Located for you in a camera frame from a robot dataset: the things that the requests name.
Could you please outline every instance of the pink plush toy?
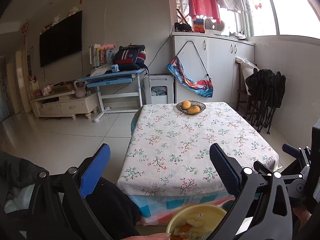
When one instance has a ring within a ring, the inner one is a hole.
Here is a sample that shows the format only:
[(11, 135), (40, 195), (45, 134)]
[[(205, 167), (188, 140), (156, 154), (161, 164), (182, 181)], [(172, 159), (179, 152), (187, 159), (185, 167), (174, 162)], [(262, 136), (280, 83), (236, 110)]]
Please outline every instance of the pink plush toy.
[(114, 49), (116, 46), (112, 45), (112, 44), (106, 44), (106, 45), (102, 45), (100, 47), (100, 50), (109, 50), (109, 49)]

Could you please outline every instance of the window sill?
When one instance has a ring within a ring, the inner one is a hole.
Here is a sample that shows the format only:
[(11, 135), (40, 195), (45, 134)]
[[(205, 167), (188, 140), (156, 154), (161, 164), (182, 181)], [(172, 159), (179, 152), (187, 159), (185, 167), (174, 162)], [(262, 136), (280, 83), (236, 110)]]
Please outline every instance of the window sill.
[(260, 40), (293, 41), (293, 42), (300, 42), (300, 43), (320, 46), (320, 39), (306, 37), (306, 36), (298, 36), (298, 35), (253, 36), (253, 37), (247, 38), (247, 41), (250, 41), (250, 42), (255, 42)]

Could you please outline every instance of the kettlebell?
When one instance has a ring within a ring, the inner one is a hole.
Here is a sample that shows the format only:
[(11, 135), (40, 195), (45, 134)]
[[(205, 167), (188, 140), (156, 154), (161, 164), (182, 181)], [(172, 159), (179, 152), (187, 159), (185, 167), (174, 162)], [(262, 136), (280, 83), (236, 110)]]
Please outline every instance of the kettlebell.
[(76, 97), (77, 98), (83, 98), (85, 97), (85, 95), (87, 94), (87, 91), (85, 90), (85, 87), (86, 87), (86, 83), (85, 82), (78, 82), (77, 80), (73, 83), (73, 85), (75, 86), (75, 89), (76, 89)]

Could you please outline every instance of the black jacket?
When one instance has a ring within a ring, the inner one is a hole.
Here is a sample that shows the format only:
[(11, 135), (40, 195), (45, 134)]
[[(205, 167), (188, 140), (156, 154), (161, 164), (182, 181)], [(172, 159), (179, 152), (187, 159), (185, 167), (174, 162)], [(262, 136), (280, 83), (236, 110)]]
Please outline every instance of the black jacket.
[(37, 174), (46, 171), (32, 162), (0, 151), (0, 205), (13, 199), (13, 187), (24, 188), (36, 182)]

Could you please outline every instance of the blue desk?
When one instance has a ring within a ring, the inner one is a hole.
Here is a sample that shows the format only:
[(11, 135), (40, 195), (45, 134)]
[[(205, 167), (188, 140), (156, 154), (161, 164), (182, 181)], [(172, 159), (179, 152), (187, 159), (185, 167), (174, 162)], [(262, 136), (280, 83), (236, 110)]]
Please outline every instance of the blue desk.
[[(141, 86), (140, 86), (140, 75), (145, 72), (145, 69), (132, 70), (132, 71), (121, 71), (117, 73), (109, 73), (104, 75), (99, 75), (95, 77), (85, 77), (80, 78), (78, 81), (86, 82), (87, 87), (95, 87), (97, 90), (97, 96), (99, 100), (99, 106), (101, 113), (98, 117), (94, 118), (94, 122), (99, 122), (103, 114), (109, 113), (128, 113), (136, 112), (137, 110), (110, 110), (110, 107), (104, 107), (102, 100), (105, 98), (121, 98), (121, 97), (139, 97), (140, 106), (142, 106), (142, 97), (141, 97)], [(114, 85), (121, 83), (130, 83), (134, 79), (138, 80), (138, 92), (131, 93), (122, 93), (122, 94), (111, 94), (111, 95), (101, 95), (100, 86)]]

